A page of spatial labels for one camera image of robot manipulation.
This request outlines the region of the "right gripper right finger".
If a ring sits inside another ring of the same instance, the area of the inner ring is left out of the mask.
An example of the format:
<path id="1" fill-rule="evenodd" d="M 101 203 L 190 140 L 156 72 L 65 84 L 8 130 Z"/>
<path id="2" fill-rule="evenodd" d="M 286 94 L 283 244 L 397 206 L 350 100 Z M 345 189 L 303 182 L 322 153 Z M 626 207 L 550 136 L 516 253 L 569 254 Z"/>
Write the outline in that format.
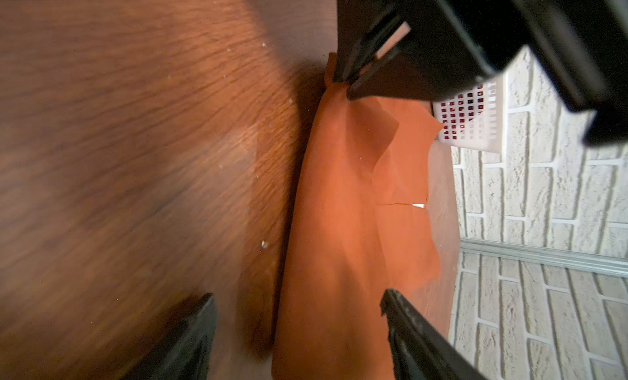
<path id="1" fill-rule="evenodd" d="M 399 291 L 386 290 L 380 309 L 389 327 L 396 379 L 484 380 Z"/>

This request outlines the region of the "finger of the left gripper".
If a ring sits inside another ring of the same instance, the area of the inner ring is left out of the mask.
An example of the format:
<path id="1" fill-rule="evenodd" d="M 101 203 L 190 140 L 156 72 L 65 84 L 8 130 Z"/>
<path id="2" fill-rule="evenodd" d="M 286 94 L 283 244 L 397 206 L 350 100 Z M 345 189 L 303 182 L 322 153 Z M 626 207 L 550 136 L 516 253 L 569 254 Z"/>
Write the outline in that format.
<path id="1" fill-rule="evenodd" d="M 335 80 L 350 82 L 397 31 L 403 0 L 337 0 L 338 49 Z"/>

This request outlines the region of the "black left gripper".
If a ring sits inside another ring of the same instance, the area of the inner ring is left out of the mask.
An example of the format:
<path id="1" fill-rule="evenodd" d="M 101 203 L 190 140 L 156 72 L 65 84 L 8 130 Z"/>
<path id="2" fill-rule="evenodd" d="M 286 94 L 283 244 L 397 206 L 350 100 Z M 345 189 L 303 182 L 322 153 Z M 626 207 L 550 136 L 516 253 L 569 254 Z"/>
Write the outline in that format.
<path id="1" fill-rule="evenodd" d="M 590 147 L 627 140 L 627 0 L 403 0 L 410 26 L 348 98 L 440 100 L 502 73 L 528 47 L 564 104 L 592 111 Z"/>

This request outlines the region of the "orange brown skirt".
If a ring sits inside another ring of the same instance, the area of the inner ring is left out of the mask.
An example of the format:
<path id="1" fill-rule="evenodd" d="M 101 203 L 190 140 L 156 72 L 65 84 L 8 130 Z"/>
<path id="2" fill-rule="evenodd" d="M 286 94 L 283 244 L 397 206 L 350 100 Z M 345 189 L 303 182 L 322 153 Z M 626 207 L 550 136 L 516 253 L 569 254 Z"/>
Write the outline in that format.
<path id="1" fill-rule="evenodd" d="M 428 204 L 428 157 L 441 124 L 412 100 L 351 101 L 325 69 L 307 144 L 281 287 L 276 379 L 390 379 L 384 292 L 441 273 Z"/>

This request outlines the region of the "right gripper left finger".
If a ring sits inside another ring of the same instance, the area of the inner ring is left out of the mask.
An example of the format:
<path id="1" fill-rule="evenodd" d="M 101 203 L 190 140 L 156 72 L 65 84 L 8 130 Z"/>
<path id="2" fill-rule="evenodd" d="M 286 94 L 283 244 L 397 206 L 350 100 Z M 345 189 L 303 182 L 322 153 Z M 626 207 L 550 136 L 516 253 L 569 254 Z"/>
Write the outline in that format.
<path id="1" fill-rule="evenodd" d="M 214 295 L 206 293 L 123 378 L 205 380 L 217 325 Z"/>

